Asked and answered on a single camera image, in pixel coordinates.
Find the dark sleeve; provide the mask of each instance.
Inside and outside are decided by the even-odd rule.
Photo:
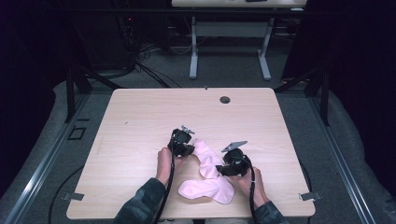
[[[256,217],[260,224],[289,224],[271,201],[256,209]]]
[[[151,223],[159,203],[165,194],[165,186],[156,178],[151,178],[136,195],[126,202],[117,213],[113,224]]]

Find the table leg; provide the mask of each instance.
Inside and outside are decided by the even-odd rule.
[[[271,75],[270,75],[270,70],[268,69],[267,61],[265,59],[265,52],[268,49],[268,43],[271,38],[273,26],[274,26],[274,19],[272,18],[268,21],[268,25],[265,29],[265,37],[264,40],[262,41],[262,49],[258,50],[260,66],[262,67],[262,75],[264,77],[264,80],[267,81],[271,80]]]
[[[191,65],[190,65],[190,78],[197,78],[197,68],[198,68],[198,49],[197,49],[197,33],[196,33],[196,21],[195,17],[191,20]]]

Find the wrist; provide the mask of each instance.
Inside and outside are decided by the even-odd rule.
[[[164,186],[168,184],[169,176],[157,175],[155,176],[155,178],[158,179],[161,183],[163,183]]]
[[[267,198],[266,195],[260,195],[259,197],[255,197],[254,198],[254,206],[257,208],[259,208],[260,206],[262,206],[265,203],[268,203],[270,200]]]

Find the dark background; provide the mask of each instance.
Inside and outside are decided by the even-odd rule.
[[[135,3],[135,7],[145,7],[142,2]],[[1,195],[33,148],[54,104],[52,89],[65,80],[70,67],[77,64],[92,69],[123,69],[133,63],[116,17],[69,20],[45,13],[51,7],[119,7],[106,0],[90,4],[38,0],[1,3]],[[155,7],[167,4],[157,2]],[[299,77],[312,68],[326,67],[331,91],[343,102],[360,132],[367,163],[393,196],[394,8],[392,1],[308,1],[307,11],[341,10],[350,12],[351,17],[302,20],[283,75]],[[168,44],[166,25],[169,21],[177,23],[177,18],[168,19],[145,18],[147,38],[164,48]],[[162,38],[154,31],[161,32]]]

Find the metal rail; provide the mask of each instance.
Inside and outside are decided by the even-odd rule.
[[[14,223],[21,223],[26,215],[27,211],[30,208],[35,196],[40,191],[41,186],[43,185],[46,177],[50,173],[50,169],[52,168],[53,164],[55,163],[58,155],[61,153],[61,146],[66,138],[67,134],[73,129],[75,122],[77,121],[77,117],[79,112],[82,110],[84,105],[87,103],[88,98],[90,96],[86,94],[82,94],[80,100],[76,105],[76,114],[70,120],[70,122],[65,123],[62,127],[61,131],[59,132],[58,136],[56,137],[55,143],[52,148],[49,148],[48,152],[44,156],[43,160],[38,165],[35,173],[32,175],[29,183],[26,185],[21,197],[15,203],[15,206],[12,208],[11,212],[9,213],[6,224],[14,224]]]
[[[355,205],[356,211],[361,219],[361,223],[364,224],[375,224],[374,217],[370,212],[370,209],[364,200],[363,195],[361,194],[361,189],[359,188],[358,184],[355,181],[352,173],[349,170],[347,162],[344,158],[344,155],[338,146],[334,135],[332,134],[332,129],[330,126],[326,126],[325,123],[322,121],[319,109],[318,109],[318,102],[313,97],[308,97],[308,102],[311,105],[312,109],[315,111],[315,117],[320,124],[320,127],[324,134],[329,141],[332,158],[334,159],[335,166],[340,173],[341,178],[344,181],[344,185],[346,186],[346,190],[350,196],[351,201]]]

